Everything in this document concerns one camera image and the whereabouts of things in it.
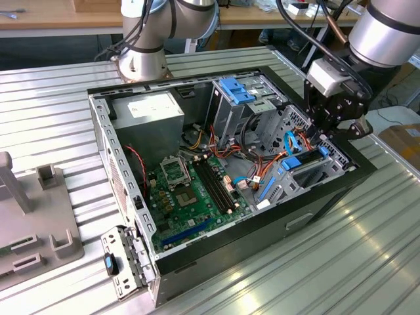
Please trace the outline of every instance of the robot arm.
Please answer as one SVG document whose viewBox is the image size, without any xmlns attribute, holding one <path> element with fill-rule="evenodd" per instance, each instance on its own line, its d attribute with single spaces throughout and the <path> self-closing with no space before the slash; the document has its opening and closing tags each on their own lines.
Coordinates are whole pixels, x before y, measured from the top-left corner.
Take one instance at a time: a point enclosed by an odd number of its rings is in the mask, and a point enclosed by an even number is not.
<svg viewBox="0 0 420 315">
<path fill-rule="evenodd" d="M 288 20 L 280 5 L 278 0 L 279 11 Z M 308 130 L 309 137 L 321 130 L 329 137 L 345 134 L 356 139 L 373 131 L 364 115 L 371 101 L 419 48 L 418 12 L 419 0 L 371 0 L 343 51 L 332 53 L 308 38 L 325 54 L 313 61 L 305 81 L 305 110 L 317 126 Z M 295 29 L 299 27 L 288 22 Z M 350 119 L 355 121 L 347 130 L 337 128 Z"/>
<path fill-rule="evenodd" d="M 141 19 L 144 1 L 122 0 L 124 37 Z M 143 21 L 140 37 L 117 58 L 121 74 L 129 81 L 149 81 L 165 76 L 167 64 L 163 42 L 168 38 L 206 38 L 215 31 L 218 15 L 215 0 L 154 0 L 148 20 Z M 136 32 L 133 32 L 127 42 L 135 36 Z"/>
</svg>

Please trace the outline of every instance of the green circuit board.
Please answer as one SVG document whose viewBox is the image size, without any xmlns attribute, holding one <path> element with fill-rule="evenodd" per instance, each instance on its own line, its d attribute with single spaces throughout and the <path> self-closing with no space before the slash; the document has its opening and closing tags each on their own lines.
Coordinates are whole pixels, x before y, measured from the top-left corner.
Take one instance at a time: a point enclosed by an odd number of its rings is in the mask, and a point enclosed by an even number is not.
<svg viewBox="0 0 420 315">
<path fill-rule="evenodd" d="M 209 157 L 206 163 L 217 180 L 224 185 L 222 177 L 226 173 L 218 159 Z M 149 204 L 150 214 L 157 227 L 152 237 L 156 253 L 174 248 L 251 213 L 251 209 L 240 193 L 231 194 L 227 190 L 226 193 L 232 203 L 236 204 L 235 208 L 229 213 L 220 210 L 196 173 L 193 163 L 186 162 L 185 166 L 191 183 L 189 186 L 177 186 L 173 191 L 170 191 L 161 167 L 148 173 L 149 179 L 152 178 L 156 182 L 156 185 L 154 183 L 154 187 L 151 188 Z M 171 167 L 177 168 L 179 165 L 177 163 L 165 165 L 165 171 L 168 174 L 182 173 L 179 170 L 170 169 Z"/>
</svg>

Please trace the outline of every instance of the motherboard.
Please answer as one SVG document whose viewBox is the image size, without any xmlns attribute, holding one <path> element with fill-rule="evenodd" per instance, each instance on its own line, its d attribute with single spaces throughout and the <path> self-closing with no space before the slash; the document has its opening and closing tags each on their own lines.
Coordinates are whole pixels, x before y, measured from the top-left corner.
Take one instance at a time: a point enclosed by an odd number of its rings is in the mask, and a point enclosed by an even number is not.
<svg viewBox="0 0 420 315">
<path fill-rule="evenodd" d="M 181 157 L 170 157 L 149 172 L 148 178 L 149 209 L 157 227 L 152 237 L 156 253 L 251 213 L 215 156 L 188 162 Z"/>
</svg>

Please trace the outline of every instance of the yellow wire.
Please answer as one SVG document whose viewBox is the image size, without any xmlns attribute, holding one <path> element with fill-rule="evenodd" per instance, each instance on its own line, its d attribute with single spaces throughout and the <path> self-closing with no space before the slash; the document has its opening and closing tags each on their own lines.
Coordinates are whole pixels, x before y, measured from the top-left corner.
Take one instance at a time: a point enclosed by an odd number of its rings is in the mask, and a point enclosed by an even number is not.
<svg viewBox="0 0 420 315">
<path fill-rule="evenodd" d="M 193 146 L 189 147 L 188 149 L 190 149 L 190 150 L 194 150 L 194 149 L 198 148 L 198 146 L 200 145 L 200 142 L 201 142 L 201 136 L 202 136 L 202 135 L 203 135 L 203 131 L 201 130 L 201 131 L 199 132 L 197 142 L 196 142 Z"/>
</svg>

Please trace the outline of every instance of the blue cable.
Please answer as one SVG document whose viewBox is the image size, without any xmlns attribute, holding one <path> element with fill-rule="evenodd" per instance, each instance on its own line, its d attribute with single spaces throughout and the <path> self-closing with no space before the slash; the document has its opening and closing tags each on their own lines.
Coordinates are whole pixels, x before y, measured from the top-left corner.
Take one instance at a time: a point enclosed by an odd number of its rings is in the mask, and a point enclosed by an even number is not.
<svg viewBox="0 0 420 315">
<path fill-rule="evenodd" d="M 291 132 L 291 131 L 287 131 L 284 134 L 284 147 L 287 151 L 287 154 L 289 154 L 290 156 L 293 155 L 293 152 L 289 146 L 289 138 L 291 139 L 291 143 L 292 143 L 292 148 L 296 148 L 299 152 L 302 151 L 302 148 L 299 146 L 299 144 L 297 143 L 297 140 L 295 138 L 295 135 Z"/>
<path fill-rule="evenodd" d="M 235 178 L 232 182 L 234 183 L 234 185 L 236 185 L 237 183 L 239 183 L 243 179 L 247 179 L 247 177 L 241 176 L 241 177 Z"/>
</svg>

